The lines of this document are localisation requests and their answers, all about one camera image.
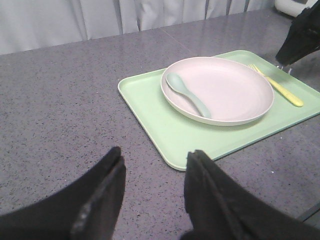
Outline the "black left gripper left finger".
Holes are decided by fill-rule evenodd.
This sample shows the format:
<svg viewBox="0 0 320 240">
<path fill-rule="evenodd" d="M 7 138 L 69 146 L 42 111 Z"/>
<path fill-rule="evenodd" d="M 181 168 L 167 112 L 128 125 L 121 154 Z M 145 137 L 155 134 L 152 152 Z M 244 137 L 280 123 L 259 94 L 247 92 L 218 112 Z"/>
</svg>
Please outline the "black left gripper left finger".
<svg viewBox="0 0 320 240">
<path fill-rule="evenodd" d="M 126 166 L 113 147 L 78 180 L 0 217 L 2 240 L 110 240 L 123 203 Z"/>
</svg>

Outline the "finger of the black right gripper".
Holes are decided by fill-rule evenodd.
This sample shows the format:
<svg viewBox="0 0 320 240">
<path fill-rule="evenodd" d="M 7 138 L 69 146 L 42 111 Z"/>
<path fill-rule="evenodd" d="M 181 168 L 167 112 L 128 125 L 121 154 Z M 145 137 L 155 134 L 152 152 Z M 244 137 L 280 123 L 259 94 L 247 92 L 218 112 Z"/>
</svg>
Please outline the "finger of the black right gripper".
<svg viewBox="0 0 320 240">
<path fill-rule="evenodd" d="M 306 7 L 292 21 L 288 35 L 276 54 L 283 66 L 291 65 L 320 49 L 320 2 Z"/>
</svg>

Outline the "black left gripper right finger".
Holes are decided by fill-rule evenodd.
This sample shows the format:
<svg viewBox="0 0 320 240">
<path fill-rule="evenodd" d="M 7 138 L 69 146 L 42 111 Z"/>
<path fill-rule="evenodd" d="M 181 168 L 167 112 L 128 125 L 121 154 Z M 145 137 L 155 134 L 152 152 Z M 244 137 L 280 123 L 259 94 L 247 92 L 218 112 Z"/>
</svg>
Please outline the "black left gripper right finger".
<svg viewBox="0 0 320 240">
<path fill-rule="evenodd" d="M 319 229 L 267 205 L 202 150 L 187 155 L 184 203 L 193 229 L 182 240 L 318 240 Z"/>
</svg>

